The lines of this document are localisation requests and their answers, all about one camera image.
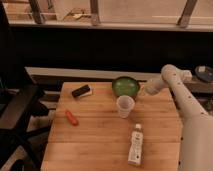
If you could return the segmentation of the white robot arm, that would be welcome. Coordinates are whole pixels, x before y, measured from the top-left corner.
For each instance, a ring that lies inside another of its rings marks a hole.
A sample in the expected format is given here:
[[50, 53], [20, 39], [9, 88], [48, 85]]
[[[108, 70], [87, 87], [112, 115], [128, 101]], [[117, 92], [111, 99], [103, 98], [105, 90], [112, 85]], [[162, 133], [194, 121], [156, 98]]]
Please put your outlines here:
[[191, 78], [189, 70], [167, 64], [145, 83], [144, 90], [155, 95], [168, 87], [176, 97], [183, 123], [178, 171], [213, 171], [213, 116], [184, 85]]

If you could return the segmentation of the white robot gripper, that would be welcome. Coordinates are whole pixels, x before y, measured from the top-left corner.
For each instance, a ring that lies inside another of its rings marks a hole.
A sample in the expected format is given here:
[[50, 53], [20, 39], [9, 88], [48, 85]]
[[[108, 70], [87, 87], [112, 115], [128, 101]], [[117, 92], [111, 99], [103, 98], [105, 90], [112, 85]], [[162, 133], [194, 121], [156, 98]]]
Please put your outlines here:
[[159, 93], [165, 87], [165, 83], [161, 77], [150, 79], [146, 82], [144, 89], [150, 95]]

